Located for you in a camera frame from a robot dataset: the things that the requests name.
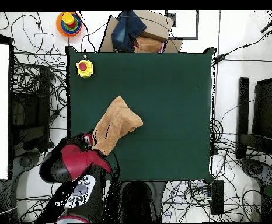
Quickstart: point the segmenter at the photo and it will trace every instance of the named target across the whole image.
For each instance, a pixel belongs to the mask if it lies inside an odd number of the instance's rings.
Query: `brown towel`
[[[158,40],[153,40],[151,38],[136,38],[136,48],[135,53],[157,53],[162,48],[162,43]]]
[[[92,149],[99,150],[107,156],[118,139],[142,125],[140,117],[128,108],[121,96],[117,96],[93,131],[95,145]]]

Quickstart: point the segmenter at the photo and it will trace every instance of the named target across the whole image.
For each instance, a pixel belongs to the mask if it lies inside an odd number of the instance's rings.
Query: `denim jacket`
[[[133,52],[134,40],[147,28],[134,11],[122,11],[112,32],[113,49]]]

